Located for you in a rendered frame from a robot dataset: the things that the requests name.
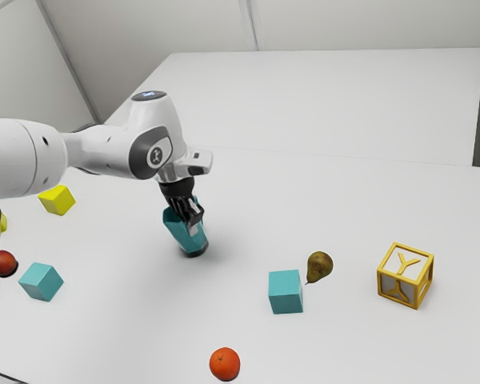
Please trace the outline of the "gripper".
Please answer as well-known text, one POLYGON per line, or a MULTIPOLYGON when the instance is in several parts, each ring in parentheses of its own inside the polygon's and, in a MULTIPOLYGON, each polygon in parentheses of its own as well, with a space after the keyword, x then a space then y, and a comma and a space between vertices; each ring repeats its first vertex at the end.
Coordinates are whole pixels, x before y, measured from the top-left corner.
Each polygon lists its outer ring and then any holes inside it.
POLYGON ((198 224, 204 215, 204 209, 195 201, 192 192, 194 178, 183 178, 176 182, 160 182, 159 188, 172 211, 186 221, 189 236, 198 232, 198 224))

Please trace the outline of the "teal faceted mug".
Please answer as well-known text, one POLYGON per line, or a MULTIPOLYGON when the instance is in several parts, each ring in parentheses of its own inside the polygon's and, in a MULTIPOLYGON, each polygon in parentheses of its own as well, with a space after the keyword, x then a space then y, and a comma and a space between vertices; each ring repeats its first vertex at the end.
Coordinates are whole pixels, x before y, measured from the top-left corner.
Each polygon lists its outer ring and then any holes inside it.
POLYGON ((167 207, 163 211, 162 220, 182 251, 189 257, 203 254, 208 247, 208 240, 203 229, 202 218, 195 225, 187 225, 179 216, 167 207))

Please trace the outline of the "teal block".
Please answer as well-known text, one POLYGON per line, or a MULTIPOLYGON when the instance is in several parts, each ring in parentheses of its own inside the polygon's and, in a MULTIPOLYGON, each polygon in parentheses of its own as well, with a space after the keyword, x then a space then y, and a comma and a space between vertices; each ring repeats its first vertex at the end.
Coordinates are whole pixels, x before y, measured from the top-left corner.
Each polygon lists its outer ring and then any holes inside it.
POLYGON ((53 266, 33 262, 18 283, 31 298, 50 302, 64 281, 53 266))
POLYGON ((302 313, 302 284, 298 270, 269 272, 268 298, 274 314, 302 313))

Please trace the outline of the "green brown pear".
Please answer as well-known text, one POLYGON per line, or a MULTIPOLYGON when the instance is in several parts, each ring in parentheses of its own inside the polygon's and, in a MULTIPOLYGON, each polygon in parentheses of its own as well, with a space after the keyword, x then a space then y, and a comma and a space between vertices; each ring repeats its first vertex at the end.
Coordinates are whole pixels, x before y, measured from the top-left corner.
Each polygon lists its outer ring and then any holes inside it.
POLYGON ((313 252, 307 260, 306 284, 316 283, 327 277, 334 268, 334 262, 327 253, 323 251, 313 252))

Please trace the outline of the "orange fruit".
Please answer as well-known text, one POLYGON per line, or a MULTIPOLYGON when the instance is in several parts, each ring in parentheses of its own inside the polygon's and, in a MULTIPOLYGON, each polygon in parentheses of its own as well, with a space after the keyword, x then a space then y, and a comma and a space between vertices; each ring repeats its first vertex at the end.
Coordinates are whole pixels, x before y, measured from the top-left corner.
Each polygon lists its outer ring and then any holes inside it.
POLYGON ((234 380, 239 374, 240 366, 238 353, 229 347, 221 347, 210 356, 210 372, 218 380, 224 382, 234 380))

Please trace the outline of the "red apple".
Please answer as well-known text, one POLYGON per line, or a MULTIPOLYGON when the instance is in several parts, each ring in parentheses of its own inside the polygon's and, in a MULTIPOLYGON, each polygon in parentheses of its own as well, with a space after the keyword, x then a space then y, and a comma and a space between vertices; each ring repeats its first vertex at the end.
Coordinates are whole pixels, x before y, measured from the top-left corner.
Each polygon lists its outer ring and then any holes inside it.
POLYGON ((0 277, 8 277, 15 273, 18 261, 11 252, 0 250, 0 277))

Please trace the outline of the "yellow letter cube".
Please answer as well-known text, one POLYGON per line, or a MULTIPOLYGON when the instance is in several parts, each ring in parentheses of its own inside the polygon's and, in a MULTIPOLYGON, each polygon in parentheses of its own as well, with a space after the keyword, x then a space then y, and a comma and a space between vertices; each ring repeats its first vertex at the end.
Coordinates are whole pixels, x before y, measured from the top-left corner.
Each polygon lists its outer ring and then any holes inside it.
POLYGON ((433 281, 434 255, 393 242, 377 268, 378 294, 418 310, 433 281))

